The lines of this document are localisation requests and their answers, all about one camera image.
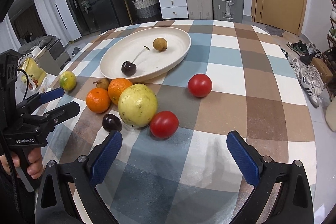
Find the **green-yellow citrus fruit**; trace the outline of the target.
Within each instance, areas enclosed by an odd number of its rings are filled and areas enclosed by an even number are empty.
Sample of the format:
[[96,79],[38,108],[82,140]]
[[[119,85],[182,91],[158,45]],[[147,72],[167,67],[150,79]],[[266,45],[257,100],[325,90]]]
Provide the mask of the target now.
[[66,92],[70,92],[76,86],[76,76],[70,71],[65,71],[60,76],[59,84]]

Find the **orange tangerine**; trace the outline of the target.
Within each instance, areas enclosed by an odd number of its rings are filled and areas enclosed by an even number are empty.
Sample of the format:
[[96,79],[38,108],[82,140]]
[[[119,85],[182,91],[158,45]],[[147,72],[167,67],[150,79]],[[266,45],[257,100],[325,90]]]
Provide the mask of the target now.
[[108,91],[103,88],[94,88],[89,91],[85,101],[88,109],[97,114],[107,111],[111,104]]
[[118,105],[119,98],[123,91],[128,87],[132,86],[132,82],[125,78],[113,79],[108,86],[108,95],[110,100]]

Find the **dark plum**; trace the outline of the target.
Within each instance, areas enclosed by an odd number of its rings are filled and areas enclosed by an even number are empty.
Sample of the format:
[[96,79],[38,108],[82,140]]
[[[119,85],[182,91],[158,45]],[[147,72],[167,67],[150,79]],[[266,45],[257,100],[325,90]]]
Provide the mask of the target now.
[[105,114],[102,119],[102,127],[107,132],[111,132],[113,130],[120,132],[122,130],[122,123],[114,114]]

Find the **small brown pear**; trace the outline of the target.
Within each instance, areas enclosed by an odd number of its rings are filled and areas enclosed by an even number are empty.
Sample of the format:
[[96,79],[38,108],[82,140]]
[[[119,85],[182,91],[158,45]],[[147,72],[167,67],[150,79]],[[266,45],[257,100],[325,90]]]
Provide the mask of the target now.
[[107,78],[98,79],[93,82],[96,85],[96,88],[102,88],[108,90],[108,86],[110,84],[110,80]]

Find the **large yellow pomelo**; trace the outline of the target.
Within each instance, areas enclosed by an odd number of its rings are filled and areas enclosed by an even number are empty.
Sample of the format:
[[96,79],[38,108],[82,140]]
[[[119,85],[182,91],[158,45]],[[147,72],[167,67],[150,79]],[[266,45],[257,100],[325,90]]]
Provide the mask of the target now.
[[118,101],[118,113],[125,124],[142,128],[147,126],[158,109],[155,93],[144,84],[126,88]]

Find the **red tomato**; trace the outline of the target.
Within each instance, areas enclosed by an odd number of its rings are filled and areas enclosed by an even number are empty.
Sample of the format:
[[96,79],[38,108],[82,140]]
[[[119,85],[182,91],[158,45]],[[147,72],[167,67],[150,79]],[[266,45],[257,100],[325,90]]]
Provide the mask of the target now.
[[190,78],[187,88],[193,96],[203,98],[212,91],[213,83],[207,75],[197,74]]
[[179,127],[177,116],[170,111],[161,111],[150,122],[150,132],[159,139],[167,139],[174,135]]

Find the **yellow plastic bag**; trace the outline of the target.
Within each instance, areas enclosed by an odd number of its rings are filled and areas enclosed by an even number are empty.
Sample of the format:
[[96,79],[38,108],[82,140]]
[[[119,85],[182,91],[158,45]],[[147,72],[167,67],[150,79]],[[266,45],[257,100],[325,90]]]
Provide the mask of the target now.
[[30,90],[41,86],[46,77],[46,72],[37,65],[33,58],[26,58],[21,66],[21,69],[24,70],[29,77],[29,80],[27,80],[27,77],[23,75],[21,79],[25,84],[29,83]]

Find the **dark cherry with stem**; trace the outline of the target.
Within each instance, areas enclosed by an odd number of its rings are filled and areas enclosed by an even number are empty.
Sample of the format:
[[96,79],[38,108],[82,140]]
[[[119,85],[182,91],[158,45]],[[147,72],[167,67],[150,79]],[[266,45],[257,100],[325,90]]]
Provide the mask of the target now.
[[137,70],[137,65],[135,64],[135,61],[139,58],[139,56],[146,52],[149,51],[150,48],[147,46],[143,46],[143,49],[135,56],[135,58],[132,61],[125,61],[122,66],[121,66],[121,71],[124,75],[127,77],[133,76],[136,73]]

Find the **checkered tablecloth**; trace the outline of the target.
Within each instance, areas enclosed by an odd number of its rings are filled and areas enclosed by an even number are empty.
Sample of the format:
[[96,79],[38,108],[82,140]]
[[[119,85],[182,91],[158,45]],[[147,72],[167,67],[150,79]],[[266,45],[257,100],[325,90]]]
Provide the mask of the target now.
[[[70,101],[80,113],[56,127],[43,160],[72,162],[106,137],[102,116],[85,103],[100,60],[123,37],[157,26],[188,32],[185,59],[149,81],[159,110],[173,112],[179,127],[169,139],[154,139],[145,128],[122,129],[123,144],[97,190],[120,223],[229,223],[252,186],[226,146],[235,130],[260,154],[277,162],[300,160],[315,187],[314,131],[303,91],[272,36],[245,24],[213,20],[167,20],[107,31],[66,66],[76,88],[41,107],[45,112]],[[212,91],[203,98],[188,88],[191,77],[207,75]]]

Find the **white striped sneaker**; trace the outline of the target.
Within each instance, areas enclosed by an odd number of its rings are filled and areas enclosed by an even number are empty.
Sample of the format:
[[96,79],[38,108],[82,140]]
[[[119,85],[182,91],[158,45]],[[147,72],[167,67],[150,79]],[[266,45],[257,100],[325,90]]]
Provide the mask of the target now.
[[305,73],[301,75],[300,85],[309,97],[311,104],[315,107],[319,107],[319,96],[324,89],[324,83],[319,75]]

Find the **cream oval plate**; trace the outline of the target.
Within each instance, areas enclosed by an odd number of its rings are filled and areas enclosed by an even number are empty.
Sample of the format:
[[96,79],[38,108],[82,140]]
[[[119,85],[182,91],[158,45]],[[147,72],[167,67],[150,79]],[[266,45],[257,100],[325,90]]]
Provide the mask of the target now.
[[[153,48],[156,38],[167,40],[167,50],[159,52]],[[125,61],[132,61],[143,49],[135,61],[136,73],[127,77],[121,71]],[[141,83],[158,77],[176,67],[187,55],[191,47],[191,37],[187,32],[174,27],[153,27],[132,33],[114,43],[100,60],[101,74],[108,79],[124,77],[133,83]]]

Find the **brown longan fruit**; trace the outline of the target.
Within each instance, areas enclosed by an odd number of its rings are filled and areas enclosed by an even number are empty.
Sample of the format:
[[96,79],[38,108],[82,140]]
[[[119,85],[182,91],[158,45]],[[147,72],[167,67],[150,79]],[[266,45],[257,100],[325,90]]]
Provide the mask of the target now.
[[167,50],[167,40],[164,38],[156,38],[153,41],[153,48],[159,52]]

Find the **woven laundry basket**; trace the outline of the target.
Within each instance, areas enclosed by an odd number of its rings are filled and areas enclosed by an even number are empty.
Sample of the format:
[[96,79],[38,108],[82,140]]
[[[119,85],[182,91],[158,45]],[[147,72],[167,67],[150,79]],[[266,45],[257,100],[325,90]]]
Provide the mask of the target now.
[[141,20],[155,17],[159,14],[159,0],[133,0],[137,16]]

